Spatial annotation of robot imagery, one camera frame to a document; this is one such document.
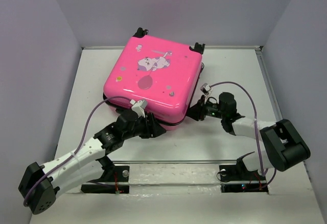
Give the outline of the pink hard-shell suitcase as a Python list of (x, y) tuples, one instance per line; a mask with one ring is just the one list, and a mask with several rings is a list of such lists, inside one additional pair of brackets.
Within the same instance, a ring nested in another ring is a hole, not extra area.
[(103, 99), (120, 110), (130, 106), (128, 99), (144, 99), (146, 111), (172, 130), (183, 122), (191, 105), (204, 49), (198, 42), (189, 46), (138, 28), (104, 83)]

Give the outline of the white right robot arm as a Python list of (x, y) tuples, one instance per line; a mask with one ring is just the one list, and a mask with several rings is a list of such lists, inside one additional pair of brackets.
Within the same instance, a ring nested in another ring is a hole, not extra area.
[(225, 132), (252, 138), (257, 145), (264, 145), (264, 150), (258, 148), (237, 159), (235, 173), (240, 179), (249, 178), (254, 171), (263, 175), (270, 168), (284, 172), (311, 156), (309, 147), (291, 121), (266, 122), (242, 116), (237, 112), (237, 102), (231, 93), (223, 92), (213, 102), (203, 95), (186, 114), (196, 121), (207, 116), (218, 118)]

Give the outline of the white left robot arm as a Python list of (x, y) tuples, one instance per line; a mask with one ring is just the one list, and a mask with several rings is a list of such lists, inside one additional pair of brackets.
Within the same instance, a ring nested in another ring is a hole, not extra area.
[(124, 111), (88, 141), (82, 140), (75, 150), (41, 165), (28, 165), (18, 187), (24, 206), (37, 215), (72, 188), (98, 179), (109, 180), (115, 165), (108, 155), (120, 149), (125, 140), (156, 138), (165, 132), (152, 113), (142, 116), (131, 109)]

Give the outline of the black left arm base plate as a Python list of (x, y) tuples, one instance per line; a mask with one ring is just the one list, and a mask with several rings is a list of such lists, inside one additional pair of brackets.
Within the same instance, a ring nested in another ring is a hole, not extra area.
[(99, 179), (82, 184), (80, 190), (92, 194), (128, 194), (129, 171), (129, 165), (116, 165), (112, 173), (103, 174)]

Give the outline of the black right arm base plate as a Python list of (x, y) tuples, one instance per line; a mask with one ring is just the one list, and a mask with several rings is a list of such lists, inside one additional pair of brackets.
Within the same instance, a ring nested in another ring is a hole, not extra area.
[(236, 165), (220, 165), (216, 178), (221, 184), (222, 193), (269, 192), (265, 177), (256, 171), (239, 173)]

